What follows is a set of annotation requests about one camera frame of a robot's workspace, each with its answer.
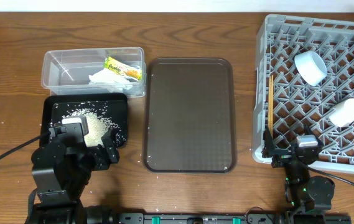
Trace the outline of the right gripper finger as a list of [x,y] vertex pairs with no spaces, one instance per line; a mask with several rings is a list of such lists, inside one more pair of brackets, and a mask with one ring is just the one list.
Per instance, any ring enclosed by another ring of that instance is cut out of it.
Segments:
[[273,156],[275,151],[275,145],[268,126],[265,127],[263,138],[264,138],[264,148],[262,150],[262,155]]
[[318,136],[314,134],[314,132],[311,130],[310,126],[305,124],[304,125],[304,133],[306,136],[312,136],[313,139],[317,141],[317,146],[323,146],[323,142],[319,139]]

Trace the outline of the green cup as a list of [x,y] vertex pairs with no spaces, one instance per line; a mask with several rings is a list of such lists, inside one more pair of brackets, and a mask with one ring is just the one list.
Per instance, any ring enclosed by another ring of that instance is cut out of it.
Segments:
[[354,98],[349,98],[335,105],[329,120],[337,127],[346,127],[354,122]]

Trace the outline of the white tissue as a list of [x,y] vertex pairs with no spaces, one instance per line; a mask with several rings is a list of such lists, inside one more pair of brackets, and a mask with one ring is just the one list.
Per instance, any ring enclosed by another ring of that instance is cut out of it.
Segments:
[[99,87],[106,88],[110,92],[122,92],[130,90],[133,85],[124,76],[118,75],[107,68],[88,76],[90,85],[98,85]]

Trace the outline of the yellow snack wrapper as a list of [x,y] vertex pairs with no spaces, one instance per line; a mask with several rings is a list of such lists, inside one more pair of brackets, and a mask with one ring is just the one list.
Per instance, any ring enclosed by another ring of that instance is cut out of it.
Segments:
[[141,69],[126,65],[112,57],[107,57],[105,59],[104,67],[118,75],[125,75],[135,78],[136,80],[141,80],[142,78]]

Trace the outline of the light blue bowl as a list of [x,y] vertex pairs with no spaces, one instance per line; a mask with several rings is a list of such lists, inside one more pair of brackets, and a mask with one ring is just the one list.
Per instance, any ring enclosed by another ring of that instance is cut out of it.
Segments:
[[318,85],[327,76],[325,62],[314,51],[296,55],[294,64],[301,77],[311,86]]

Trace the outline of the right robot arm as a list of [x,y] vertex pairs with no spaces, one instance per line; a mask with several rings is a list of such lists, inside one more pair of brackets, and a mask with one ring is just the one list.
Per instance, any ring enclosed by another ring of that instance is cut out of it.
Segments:
[[335,184],[327,177],[310,175],[309,166],[319,158],[324,144],[307,125],[304,132],[287,149],[277,149],[271,131],[266,128],[262,156],[271,158],[271,166],[282,167],[286,173],[285,198],[292,208],[279,221],[325,223],[325,212],[332,207]]

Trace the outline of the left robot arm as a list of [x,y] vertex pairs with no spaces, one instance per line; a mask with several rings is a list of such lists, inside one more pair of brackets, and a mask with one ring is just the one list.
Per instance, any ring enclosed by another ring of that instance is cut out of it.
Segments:
[[92,172],[119,161],[116,131],[109,129],[102,143],[88,147],[80,123],[49,129],[50,141],[31,157],[36,183],[29,197],[27,223],[117,223],[118,216],[103,206],[84,207],[80,197]]

